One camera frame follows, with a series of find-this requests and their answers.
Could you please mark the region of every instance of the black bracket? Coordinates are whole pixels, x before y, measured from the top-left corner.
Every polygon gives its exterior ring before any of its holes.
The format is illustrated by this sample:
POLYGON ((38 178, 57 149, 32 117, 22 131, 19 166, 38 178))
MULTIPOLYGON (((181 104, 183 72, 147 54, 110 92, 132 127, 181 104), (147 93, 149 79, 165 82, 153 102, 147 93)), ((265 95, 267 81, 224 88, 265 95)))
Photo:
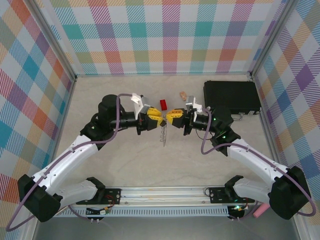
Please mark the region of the black bracket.
POLYGON ((246 204, 247 202, 249 204, 252 204, 255 202, 255 200, 251 198, 246 197, 232 197, 230 198, 226 194, 226 188, 225 187, 209 187, 209 197, 210 197, 210 203, 212 204, 246 204))
POLYGON ((120 188, 105 188, 101 199, 93 198, 91 200, 78 201, 77 205, 119 205, 121 199, 120 188))

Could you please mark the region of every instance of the colorful checkered fabric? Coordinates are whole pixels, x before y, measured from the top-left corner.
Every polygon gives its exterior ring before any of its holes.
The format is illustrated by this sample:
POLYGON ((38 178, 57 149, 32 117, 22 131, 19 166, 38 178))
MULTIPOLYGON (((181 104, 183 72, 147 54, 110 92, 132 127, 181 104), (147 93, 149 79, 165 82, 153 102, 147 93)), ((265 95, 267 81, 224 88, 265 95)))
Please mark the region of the colorful checkered fabric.
POLYGON ((19 203, 17 180, 47 165, 72 80, 23 0, 0 0, 0 240, 19 203))
POLYGON ((281 0, 37 2, 75 71, 98 75, 246 73, 281 0))
POLYGON ((308 221, 313 239, 320 239, 319 13, 319 0, 298 3, 256 78, 281 161, 303 169, 318 206, 308 221))

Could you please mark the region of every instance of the black box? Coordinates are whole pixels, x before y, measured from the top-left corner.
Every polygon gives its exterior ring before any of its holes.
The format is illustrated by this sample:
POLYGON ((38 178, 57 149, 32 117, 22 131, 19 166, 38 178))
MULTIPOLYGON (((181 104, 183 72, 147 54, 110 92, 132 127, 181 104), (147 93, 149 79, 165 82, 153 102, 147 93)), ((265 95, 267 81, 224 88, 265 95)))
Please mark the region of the black box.
POLYGON ((206 81, 203 87, 205 107, 230 109, 231 114, 256 115, 261 103, 252 81, 206 81))

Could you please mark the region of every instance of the beige floor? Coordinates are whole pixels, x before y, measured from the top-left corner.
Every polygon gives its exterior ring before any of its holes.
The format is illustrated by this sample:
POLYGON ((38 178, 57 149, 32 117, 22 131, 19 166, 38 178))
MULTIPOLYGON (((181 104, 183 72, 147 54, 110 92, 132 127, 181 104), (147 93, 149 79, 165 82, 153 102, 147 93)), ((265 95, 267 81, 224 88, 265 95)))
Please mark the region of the beige floor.
MULTIPOLYGON (((137 93, 148 97, 155 108, 165 99, 168 109, 183 108, 179 92, 194 95, 204 105, 203 85, 207 80, 246 81, 246 76, 126 76, 79 78, 65 122, 58 154, 66 149, 97 112, 98 103, 107 94, 137 93)), ((126 111, 133 111, 128 97, 121 99, 126 111)), ((255 149, 269 156, 259 117, 245 116, 232 128, 255 149)), ((96 177, 106 186, 206 186, 223 185, 234 175, 259 179, 247 167, 219 152, 202 155, 202 141, 192 131, 183 136, 183 130, 171 125, 167 128, 166 145, 160 142, 161 129, 135 129, 119 132, 111 143, 87 159, 70 173, 64 184, 78 183, 87 177, 96 177)), ((205 149, 211 147, 207 142, 205 149)))

